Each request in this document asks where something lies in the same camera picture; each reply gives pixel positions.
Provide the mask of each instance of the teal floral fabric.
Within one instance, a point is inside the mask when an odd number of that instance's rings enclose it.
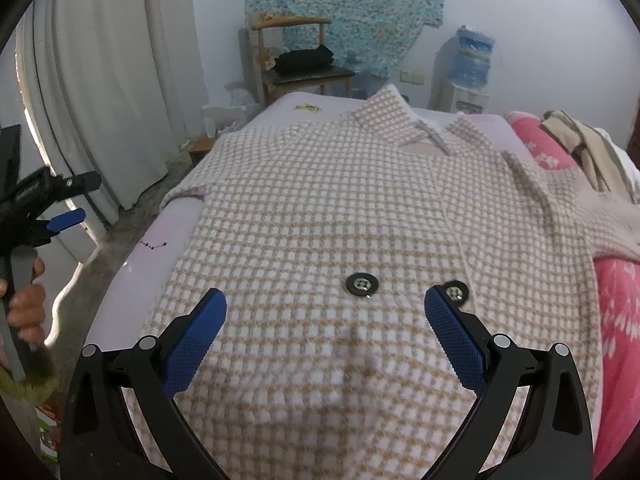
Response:
[[[425,25],[442,24],[444,0],[246,0],[246,12],[328,16],[326,44],[335,62],[364,64],[386,77],[413,46]],[[284,29],[287,48],[318,46],[318,26]]]

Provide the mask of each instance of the pink bed sheet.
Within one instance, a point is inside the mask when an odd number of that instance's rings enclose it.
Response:
[[[507,117],[533,158],[546,170],[577,163],[529,114]],[[594,478],[620,452],[640,420],[640,265],[619,258],[594,261],[603,352],[600,431],[594,452]]]

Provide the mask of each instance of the gray floor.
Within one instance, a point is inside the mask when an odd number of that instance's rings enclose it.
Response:
[[[187,154],[167,166],[169,173],[164,179],[147,189],[129,211],[120,211],[120,220],[109,228],[108,240],[100,254],[84,266],[76,286],[60,304],[60,334],[50,350],[60,374],[59,390],[64,394],[68,391],[84,340],[111,280],[158,215],[164,196],[191,169]]]

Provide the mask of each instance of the chair seat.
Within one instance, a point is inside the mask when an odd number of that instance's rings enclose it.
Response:
[[[355,72],[340,66],[330,66],[328,68],[323,68],[322,70],[290,75],[280,75],[275,70],[271,69],[262,74],[262,80],[265,83],[280,86],[289,83],[302,83],[303,81],[313,82],[330,77],[353,77],[355,75]]]

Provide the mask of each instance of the silver screw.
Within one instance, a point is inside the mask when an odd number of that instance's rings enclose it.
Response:
[[[353,280],[353,286],[358,290],[369,290],[371,288],[371,282],[367,278],[357,278]]]
[[[151,350],[154,346],[156,346],[156,338],[151,335],[143,337],[138,343],[138,346],[143,350]]]
[[[95,345],[87,345],[82,349],[84,357],[91,357],[93,354],[95,354]]]
[[[499,346],[500,348],[509,348],[509,346],[511,346],[510,339],[507,336],[502,334],[498,334],[494,336],[494,343],[496,346]]]
[[[449,296],[453,301],[462,301],[465,299],[465,295],[458,286],[450,286],[447,289],[447,296]]]
[[[556,345],[556,352],[558,352],[561,356],[567,357],[569,355],[569,347],[567,345],[563,345],[562,343],[558,343]]]

